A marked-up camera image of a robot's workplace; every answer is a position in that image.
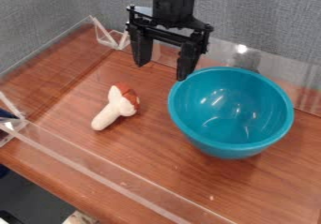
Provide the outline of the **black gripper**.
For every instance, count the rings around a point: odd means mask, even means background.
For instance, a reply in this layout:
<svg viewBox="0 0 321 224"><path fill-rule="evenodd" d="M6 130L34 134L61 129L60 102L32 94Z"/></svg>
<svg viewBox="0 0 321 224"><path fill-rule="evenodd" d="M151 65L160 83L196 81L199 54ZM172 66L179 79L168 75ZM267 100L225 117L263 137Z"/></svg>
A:
<svg viewBox="0 0 321 224"><path fill-rule="evenodd" d="M195 0L152 0L151 7L126 6L129 45L135 64L151 60L152 41L180 46L176 59L176 80L192 73L200 53L207 51L212 26L193 15Z"/></svg>

